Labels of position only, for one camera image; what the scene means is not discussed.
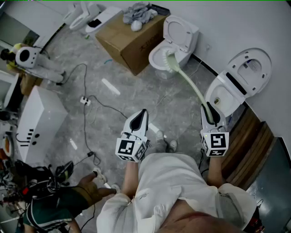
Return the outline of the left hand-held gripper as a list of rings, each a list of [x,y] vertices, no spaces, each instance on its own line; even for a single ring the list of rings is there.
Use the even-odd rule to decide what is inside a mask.
[[[148,130],[149,114],[146,109],[139,110],[125,122],[124,131],[117,138],[115,155],[126,162],[139,162],[147,151],[150,141],[145,136]]]

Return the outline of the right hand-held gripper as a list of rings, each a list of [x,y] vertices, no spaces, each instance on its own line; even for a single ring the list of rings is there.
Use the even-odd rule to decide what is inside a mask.
[[[201,142],[207,157],[223,157],[229,148],[229,132],[226,131],[226,117],[216,106],[207,103],[213,118],[210,122],[204,105],[201,105]]]

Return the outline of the pale green toilet brush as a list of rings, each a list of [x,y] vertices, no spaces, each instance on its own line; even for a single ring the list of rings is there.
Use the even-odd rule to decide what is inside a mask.
[[[193,90],[197,94],[198,98],[200,99],[202,105],[205,107],[206,114],[208,116],[208,119],[209,119],[210,123],[214,123],[213,115],[212,115],[212,113],[210,111],[209,106],[206,103],[205,98],[203,97],[202,93],[200,92],[200,90],[198,89],[196,84],[180,68],[180,65],[179,65],[179,63],[178,63],[178,61],[177,61],[177,59],[175,57],[175,51],[173,49],[164,49],[162,58],[163,58],[163,62],[165,64],[166,70],[169,73],[178,72],[190,84],[190,86],[193,88]]]

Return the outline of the white ceramic toilet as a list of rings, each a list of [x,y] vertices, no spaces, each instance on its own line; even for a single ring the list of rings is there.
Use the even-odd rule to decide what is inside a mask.
[[[196,25],[178,16],[168,16],[163,24],[164,40],[149,54],[149,62],[155,69],[155,74],[162,79],[169,79],[174,75],[166,69],[163,61],[166,50],[174,50],[179,66],[184,67],[196,48],[198,35],[199,28]]]

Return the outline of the person's right forearm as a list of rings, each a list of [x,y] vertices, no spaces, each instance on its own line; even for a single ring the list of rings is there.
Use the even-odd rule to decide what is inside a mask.
[[[211,157],[207,175],[207,184],[219,188],[224,184],[222,176],[222,157]]]

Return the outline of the person's left forearm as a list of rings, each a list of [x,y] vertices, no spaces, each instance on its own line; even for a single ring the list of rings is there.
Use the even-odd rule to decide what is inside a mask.
[[[122,184],[121,193],[132,199],[139,185],[139,164],[136,162],[127,162],[125,167],[125,176]]]

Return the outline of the white smart toilet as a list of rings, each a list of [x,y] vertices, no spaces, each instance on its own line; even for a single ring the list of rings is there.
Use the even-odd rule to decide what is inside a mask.
[[[205,100],[228,117],[247,98],[264,89],[271,72],[271,59],[264,50],[243,50],[216,76],[205,93]]]

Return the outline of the white toilet black panel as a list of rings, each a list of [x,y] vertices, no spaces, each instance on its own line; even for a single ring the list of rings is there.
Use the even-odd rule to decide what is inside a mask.
[[[109,23],[112,19],[123,13],[123,10],[118,7],[110,6],[102,11],[98,16],[92,19],[85,28],[86,34],[94,35],[99,29]]]

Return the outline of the person's grey trousers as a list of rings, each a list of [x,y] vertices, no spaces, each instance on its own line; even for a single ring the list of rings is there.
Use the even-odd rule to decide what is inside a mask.
[[[165,140],[163,142],[156,142],[156,153],[170,153],[168,151],[169,143],[167,143]]]

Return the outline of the brown wooden pallet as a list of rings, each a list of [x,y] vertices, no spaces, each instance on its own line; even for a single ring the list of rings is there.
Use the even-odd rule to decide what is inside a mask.
[[[276,141],[267,123],[247,107],[231,130],[229,149],[222,161],[226,182],[247,190],[263,169]]]

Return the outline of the person's white shirt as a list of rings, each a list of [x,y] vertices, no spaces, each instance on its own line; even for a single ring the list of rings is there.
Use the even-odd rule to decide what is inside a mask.
[[[209,186],[187,155],[152,153],[138,176],[132,199],[120,192],[105,202],[98,233],[243,233],[256,210],[243,189]]]

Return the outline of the large brown cardboard box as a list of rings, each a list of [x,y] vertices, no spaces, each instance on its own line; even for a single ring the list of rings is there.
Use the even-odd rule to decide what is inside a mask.
[[[166,16],[157,15],[140,31],[133,32],[120,15],[103,26],[95,37],[114,61],[136,76],[148,66],[150,52],[164,40],[165,19]]]

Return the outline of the grey cloth pile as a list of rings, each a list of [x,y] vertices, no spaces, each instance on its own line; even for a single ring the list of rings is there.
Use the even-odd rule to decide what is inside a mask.
[[[151,3],[138,2],[124,11],[123,22],[132,24],[134,21],[139,21],[146,24],[157,15],[158,12],[152,9]]]

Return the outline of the black equipment clutter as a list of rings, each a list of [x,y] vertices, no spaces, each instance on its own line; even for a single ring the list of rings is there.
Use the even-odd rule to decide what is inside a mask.
[[[14,204],[18,201],[30,203],[34,198],[45,198],[58,192],[62,187],[67,187],[67,181],[73,174],[74,163],[67,162],[52,171],[52,165],[47,167],[32,167],[27,163],[16,160],[12,164],[8,160],[0,160],[0,187],[7,191],[3,195],[0,205]]]

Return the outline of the white robot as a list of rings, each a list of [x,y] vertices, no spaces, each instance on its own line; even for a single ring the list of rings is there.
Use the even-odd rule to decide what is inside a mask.
[[[24,46],[15,55],[15,62],[19,68],[24,68],[26,73],[38,78],[60,83],[64,79],[64,68],[52,61],[37,48]]]

